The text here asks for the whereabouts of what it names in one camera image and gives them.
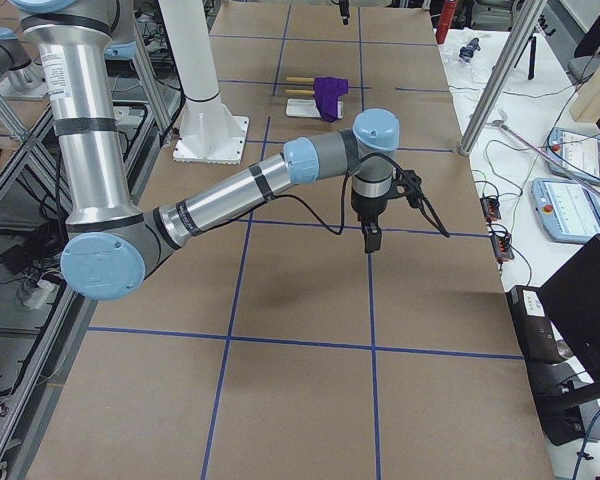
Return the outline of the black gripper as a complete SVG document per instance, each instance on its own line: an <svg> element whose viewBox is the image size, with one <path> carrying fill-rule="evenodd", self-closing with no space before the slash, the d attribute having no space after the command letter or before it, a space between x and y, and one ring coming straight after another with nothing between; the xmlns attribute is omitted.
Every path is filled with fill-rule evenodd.
<svg viewBox="0 0 600 480"><path fill-rule="evenodd" d="M381 248L382 229L379 226L379 217L386 210L387 204L386 195L371 198L357 192L351 193L351 206L362 224L366 254L372 254Z"/></svg>

